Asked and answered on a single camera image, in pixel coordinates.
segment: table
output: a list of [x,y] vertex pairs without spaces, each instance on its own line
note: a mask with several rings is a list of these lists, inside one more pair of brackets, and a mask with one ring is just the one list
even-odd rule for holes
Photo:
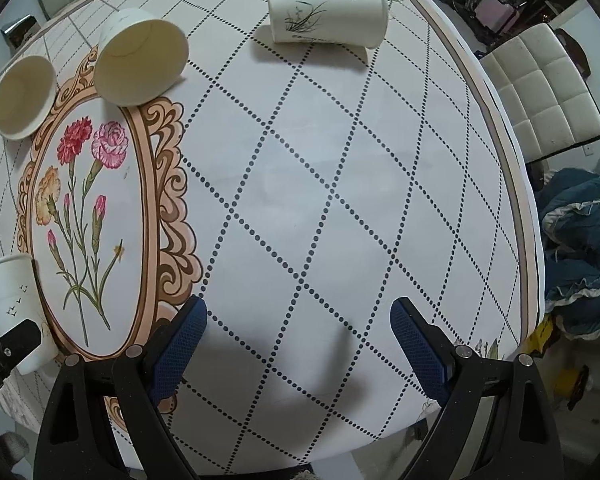
[[[36,259],[65,354],[118,355],[204,298],[160,405],[199,474],[333,456],[434,409],[391,334],[395,298],[499,358],[542,317],[538,220],[497,94],[431,0],[390,3],[367,51],[274,44],[266,0],[83,0],[20,54],[47,56],[61,87],[32,140],[0,137],[0,256]],[[180,26],[190,57],[165,95],[120,109],[92,76],[98,28],[125,7]],[[0,406],[38,429],[58,368],[13,374]]]

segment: tablecloth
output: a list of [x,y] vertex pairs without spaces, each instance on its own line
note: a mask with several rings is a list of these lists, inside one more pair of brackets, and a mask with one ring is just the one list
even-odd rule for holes
[[[36,259],[64,354],[115,356],[206,301],[160,405],[199,474],[332,456],[430,409],[389,327],[395,298],[483,356],[541,319],[538,220],[499,98],[431,0],[389,2],[365,50],[274,44],[266,0],[83,0],[17,56],[48,57],[60,88],[32,139],[0,137],[0,256]],[[127,7],[176,23],[190,55],[163,96],[116,108],[93,63]],[[39,429],[58,362],[14,372],[1,408]]]

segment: pink carnation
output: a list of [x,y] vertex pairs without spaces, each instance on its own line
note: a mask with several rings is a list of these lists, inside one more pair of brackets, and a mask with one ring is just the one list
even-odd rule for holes
[[98,195],[94,209],[96,211],[96,217],[98,220],[102,220],[104,213],[107,210],[107,197],[104,195]]
[[93,134],[91,155],[106,168],[115,170],[125,161],[128,144],[129,139],[125,129],[119,122],[109,121],[101,124],[98,131]]

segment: tipped-over paper cup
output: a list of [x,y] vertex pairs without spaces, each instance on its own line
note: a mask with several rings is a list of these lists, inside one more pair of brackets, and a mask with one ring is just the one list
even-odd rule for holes
[[177,25],[123,9],[102,25],[93,83],[113,104],[141,105],[176,82],[187,57],[189,43]]
[[0,79],[0,134],[9,140],[29,137],[56,98],[56,71],[46,57],[27,56]]
[[341,43],[377,48],[384,39],[386,0],[268,0],[273,41]]
[[33,259],[28,254],[11,254],[0,258],[0,336],[25,319],[40,329],[40,345],[16,367],[22,375],[38,370],[58,354],[58,347],[42,310]]

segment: oval floral frame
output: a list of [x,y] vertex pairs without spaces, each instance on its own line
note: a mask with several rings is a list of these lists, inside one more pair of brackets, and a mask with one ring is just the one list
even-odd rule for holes
[[[18,183],[18,249],[33,254],[32,222],[35,215],[33,186],[50,140],[58,126],[75,107],[100,98],[93,85],[97,47],[91,49],[73,78],[62,85],[56,101],[33,138],[30,161]],[[65,354],[78,353],[85,360],[100,360],[120,355],[128,346],[145,344],[157,319],[171,319],[176,307],[191,295],[193,284],[202,278],[202,265],[194,254],[196,236],[186,223],[187,205],[182,198],[187,177],[179,167],[178,145],[184,128],[180,103],[158,97],[140,107],[120,108],[131,132],[138,160],[142,196],[142,275],[136,314],[126,341],[109,355],[97,355],[79,347],[62,329],[49,309],[38,283],[40,298],[50,327]],[[160,247],[162,229],[167,240]]]

